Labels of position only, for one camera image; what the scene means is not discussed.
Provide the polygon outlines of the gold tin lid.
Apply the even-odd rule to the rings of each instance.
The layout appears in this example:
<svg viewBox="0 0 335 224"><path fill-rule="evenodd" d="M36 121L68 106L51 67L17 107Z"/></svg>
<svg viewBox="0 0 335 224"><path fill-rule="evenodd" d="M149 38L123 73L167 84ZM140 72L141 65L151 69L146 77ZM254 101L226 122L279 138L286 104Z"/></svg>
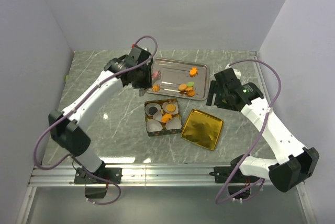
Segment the gold tin lid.
<svg viewBox="0 0 335 224"><path fill-rule="evenodd" d="M181 137L207 150L215 150L224 121L204 111L192 109L181 132Z"/></svg>

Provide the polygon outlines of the orange flower swirl cookie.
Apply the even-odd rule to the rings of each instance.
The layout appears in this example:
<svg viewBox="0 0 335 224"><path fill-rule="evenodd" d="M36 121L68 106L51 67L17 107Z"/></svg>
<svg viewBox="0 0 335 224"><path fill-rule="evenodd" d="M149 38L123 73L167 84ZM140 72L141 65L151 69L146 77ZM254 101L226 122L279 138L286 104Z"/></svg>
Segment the orange flower swirl cookie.
<svg viewBox="0 0 335 224"><path fill-rule="evenodd" d="M159 86L159 85L154 85L154 86L152 87L152 90L153 90L154 92L158 92L158 91L160 90L160 86Z"/></svg>

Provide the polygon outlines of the black sandwich cookie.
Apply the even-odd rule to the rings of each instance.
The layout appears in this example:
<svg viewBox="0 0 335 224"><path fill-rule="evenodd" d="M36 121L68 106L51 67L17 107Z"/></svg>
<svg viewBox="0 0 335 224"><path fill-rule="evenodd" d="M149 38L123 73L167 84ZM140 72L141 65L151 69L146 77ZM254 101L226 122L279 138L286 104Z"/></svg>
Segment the black sandwich cookie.
<svg viewBox="0 0 335 224"><path fill-rule="evenodd" d="M148 109L148 113L149 113L150 116L153 116L153 115L156 114L157 112L158 112L158 109L157 109L156 107L154 107L154 106L152 106L152 107L150 107L150 108Z"/></svg>

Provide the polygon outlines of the green christmas cookie tin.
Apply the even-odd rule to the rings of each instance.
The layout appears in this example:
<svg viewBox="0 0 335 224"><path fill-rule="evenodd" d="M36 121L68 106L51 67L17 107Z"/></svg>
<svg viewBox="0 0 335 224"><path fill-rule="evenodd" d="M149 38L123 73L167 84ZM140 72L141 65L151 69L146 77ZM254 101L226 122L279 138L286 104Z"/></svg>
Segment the green christmas cookie tin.
<svg viewBox="0 0 335 224"><path fill-rule="evenodd" d="M146 106L146 104L148 104L148 103L157 103L157 104L159 104L159 105L161 106L161 110L160 110L160 111L162 112L163 115L165 115L166 113L165 113L164 110L162 109L162 105L163 105L164 102L170 102L170 101L175 101L175 102L178 103L178 100L177 100L177 99L162 99L162 100L147 101L147 102L145 102L145 104L144 104L144 111L145 111L145 106ZM180 108L179 108L179 105L178 105L178 114L176 114L176 115L172 115L172 118L173 118L173 117L179 117L179 119L181 120L181 115L180 115ZM147 123L147 121L148 121L149 119L153 119L153 118L147 116L146 111L145 111L145 121L146 121L146 123ZM166 124L166 123L163 123L163 122L160 122L160 123L161 123L162 126L163 126L163 130L161 130L161 131L157 131L157 132L147 132L147 134L148 134L149 137L156 137L156 136L163 136L163 135L173 135L173 134L178 134L178 133L181 133L182 128L183 128L183 126L182 126L181 129L176 129L176 130L166 130L166 128L165 128L165 124Z"/></svg>

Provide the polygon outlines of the pink sandwich cookie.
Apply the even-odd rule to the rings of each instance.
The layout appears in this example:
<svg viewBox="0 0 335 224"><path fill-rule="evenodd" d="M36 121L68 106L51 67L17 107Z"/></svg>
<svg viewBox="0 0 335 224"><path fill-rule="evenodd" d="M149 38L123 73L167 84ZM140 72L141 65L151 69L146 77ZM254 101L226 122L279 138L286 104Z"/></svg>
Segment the pink sandwich cookie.
<svg viewBox="0 0 335 224"><path fill-rule="evenodd" d="M152 78L153 79L160 79L161 78L161 72L160 71L156 71L152 74Z"/></svg>

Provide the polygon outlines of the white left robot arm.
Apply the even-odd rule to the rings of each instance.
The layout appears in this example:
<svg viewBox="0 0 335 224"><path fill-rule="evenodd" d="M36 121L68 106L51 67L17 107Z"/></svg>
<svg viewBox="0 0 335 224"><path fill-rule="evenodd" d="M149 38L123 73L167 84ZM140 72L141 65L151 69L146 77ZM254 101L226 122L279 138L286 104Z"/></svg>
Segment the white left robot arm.
<svg viewBox="0 0 335 224"><path fill-rule="evenodd" d="M86 176L93 183L104 179L105 164L91 148L87 128L107 100L124 87L151 88L151 64L151 53L134 45L128 54L109 60L96 81L76 101L48 116L51 138L87 169Z"/></svg>

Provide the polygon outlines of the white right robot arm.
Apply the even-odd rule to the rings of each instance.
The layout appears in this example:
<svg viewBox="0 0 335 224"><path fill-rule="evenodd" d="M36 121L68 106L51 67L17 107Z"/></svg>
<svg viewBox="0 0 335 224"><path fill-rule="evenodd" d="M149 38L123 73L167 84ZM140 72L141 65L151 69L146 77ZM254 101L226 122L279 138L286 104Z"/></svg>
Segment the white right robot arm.
<svg viewBox="0 0 335 224"><path fill-rule="evenodd" d="M307 148L285 127L269 107L263 93L254 83L241 84L240 72L232 68L214 75L210 83L207 105L242 113L261 133L274 159L241 155L229 167L216 167L213 176L217 183L231 178L242 182L248 176L262 178L281 192L287 192L310 178L319 160L315 148Z"/></svg>

